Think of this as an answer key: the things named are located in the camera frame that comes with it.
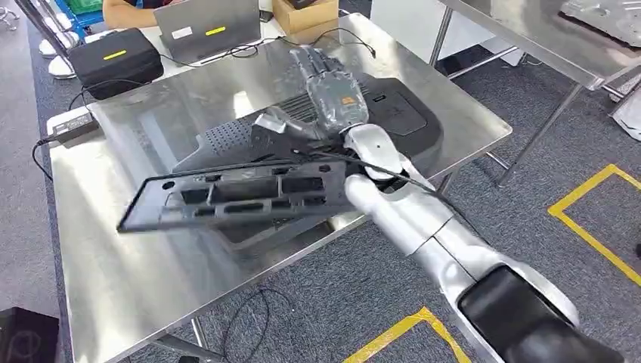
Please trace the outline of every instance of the stainless steel table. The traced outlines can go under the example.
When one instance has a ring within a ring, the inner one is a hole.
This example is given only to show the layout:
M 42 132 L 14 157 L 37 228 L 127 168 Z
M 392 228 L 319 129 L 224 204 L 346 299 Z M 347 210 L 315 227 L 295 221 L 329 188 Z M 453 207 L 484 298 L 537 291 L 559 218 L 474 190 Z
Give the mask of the stainless steel table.
M 583 88 L 591 91 L 604 88 L 619 97 L 624 97 L 616 89 L 609 87 L 608 83 L 641 64 L 641 49 L 628 47 L 625 43 L 594 31 L 576 20 L 560 16 L 559 9 L 566 0 L 439 1 L 445 4 L 447 9 L 432 54 L 434 60 L 435 55 L 438 56 L 441 50 L 452 10 L 455 10 L 576 82 L 514 163 L 509 165 L 490 154 L 506 169 L 499 186 L 507 183 L 523 157 L 531 151 Z
M 377 51 L 324 39 L 317 46 L 351 70 L 397 77 L 444 126 L 441 159 L 428 177 L 482 155 L 512 129 L 360 14 L 295 37 L 309 42 L 342 26 Z M 333 33 L 344 43 L 347 32 Z M 143 178 L 168 172 L 197 146 L 195 136 L 302 90 L 289 46 L 227 58 L 89 106 L 102 131 L 51 149 L 60 251 L 73 359 L 117 361 L 208 310 L 221 296 L 283 268 L 364 222 L 327 220 L 278 244 L 234 252 L 208 228 L 118 235 L 116 223 Z

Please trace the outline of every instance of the person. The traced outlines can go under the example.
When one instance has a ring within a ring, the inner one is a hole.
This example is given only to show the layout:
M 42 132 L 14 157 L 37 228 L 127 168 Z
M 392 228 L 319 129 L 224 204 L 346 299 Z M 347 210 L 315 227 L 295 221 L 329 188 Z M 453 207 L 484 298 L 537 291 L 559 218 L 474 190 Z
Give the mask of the person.
M 143 0 L 143 8 L 136 8 L 136 0 L 103 0 L 104 22 L 111 29 L 144 28 L 156 26 L 153 9 L 174 4 L 180 0 Z

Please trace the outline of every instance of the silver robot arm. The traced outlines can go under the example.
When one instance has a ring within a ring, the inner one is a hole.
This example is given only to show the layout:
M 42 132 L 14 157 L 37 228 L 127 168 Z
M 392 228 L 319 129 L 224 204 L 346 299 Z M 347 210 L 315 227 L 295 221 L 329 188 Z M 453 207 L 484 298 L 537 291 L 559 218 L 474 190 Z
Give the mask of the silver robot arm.
M 344 146 L 363 161 L 405 172 L 434 189 L 377 125 L 352 127 L 345 134 Z M 386 193 L 374 183 L 390 178 L 366 168 L 366 175 L 346 179 L 346 195 L 439 286 L 458 328 L 485 361 L 624 361 L 616 351 L 576 330 L 577 309 L 545 277 L 476 237 L 422 188 L 407 183 Z

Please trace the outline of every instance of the power adapter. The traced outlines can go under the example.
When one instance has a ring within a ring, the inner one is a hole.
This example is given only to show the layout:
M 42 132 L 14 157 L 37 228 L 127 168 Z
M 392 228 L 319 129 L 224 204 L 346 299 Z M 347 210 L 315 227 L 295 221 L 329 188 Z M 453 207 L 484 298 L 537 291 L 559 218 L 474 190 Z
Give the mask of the power adapter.
M 50 141 L 58 141 L 63 144 L 67 141 L 73 140 L 74 138 L 78 138 L 79 136 L 97 130 L 99 127 L 98 121 L 94 119 L 86 108 L 83 107 L 82 109 L 84 112 L 82 112 L 82 110 L 78 110 L 79 112 L 71 115 L 70 119 L 53 126 L 48 139 Z

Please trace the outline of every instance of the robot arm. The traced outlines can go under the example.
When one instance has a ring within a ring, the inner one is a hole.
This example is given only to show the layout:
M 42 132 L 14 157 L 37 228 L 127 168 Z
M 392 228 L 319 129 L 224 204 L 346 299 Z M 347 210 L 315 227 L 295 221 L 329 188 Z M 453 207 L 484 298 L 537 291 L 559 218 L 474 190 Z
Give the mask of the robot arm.
M 384 170 L 434 188 L 380 126 L 367 124 L 367 105 L 340 62 L 313 48 L 293 51 L 317 111 L 312 124 L 273 112 L 257 124 L 305 140 L 334 140 Z M 367 214 L 405 255 L 412 256 L 445 295 L 459 329 L 486 361 L 618 363 L 616 351 L 576 327 L 577 309 L 530 266 L 491 248 L 457 221 L 425 188 L 407 183 L 392 192 L 390 174 L 366 167 L 345 180 L 349 201 Z
M 379 126 L 349 129 L 345 147 L 368 163 L 404 172 L 433 190 L 411 161 L 395 152 Z M 492 249 L 422 188 L 408 183 L 391 193 L 379 190 L 373 180 L 385 178 L 391 177 L 372 169 L 350 175 L 345 181 L 348 199 L 423 267 L 445 295 L 458 328 L 485 361 L 624 361 L 576 330 L 576 308 L 545 277 Z

